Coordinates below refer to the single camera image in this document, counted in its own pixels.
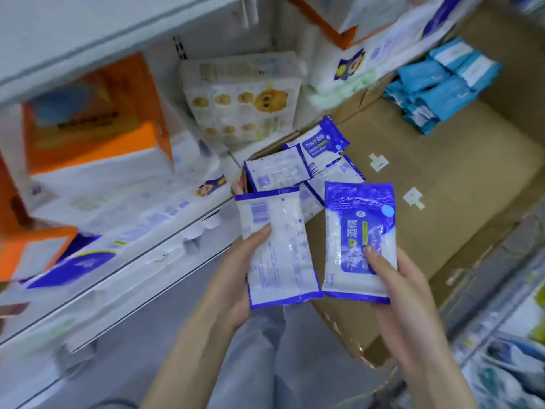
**yellow label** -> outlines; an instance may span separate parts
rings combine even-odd
[[[361,226],[363,228],[362,229],[363,234],[362,234],[361,240],[363,241],[363,245],[367,245],[367,237],[368,237],[367,221],[363,221],[361,223]]]

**person's right hand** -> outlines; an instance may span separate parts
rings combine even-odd
[[[391,305],[373,303],[380,332],[407,375],[420,372],[430,359],[451,356],[426,277],[399,247],[399,272],[368,245],[364,253],[384,282]]]

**forearm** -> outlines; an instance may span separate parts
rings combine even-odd
[[[141,408],[206,408],[234,331],[201,302],[182,327]]]
[[[405,379],[415,408],[477,409],[469,385],[448,351],[426,359]]]

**stack of teal packets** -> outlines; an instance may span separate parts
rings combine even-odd
[[[501,64],[458,38],[431,50],[425,61],[399,68],[384,97],[405,111],[403,118],[424,135],[492,84]]]

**light blue circle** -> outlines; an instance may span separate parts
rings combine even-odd
[[[393,208],[389,205],[383,205],[382,206],[382,213],[386,216],[393,216],[395,211],[393,210]]]

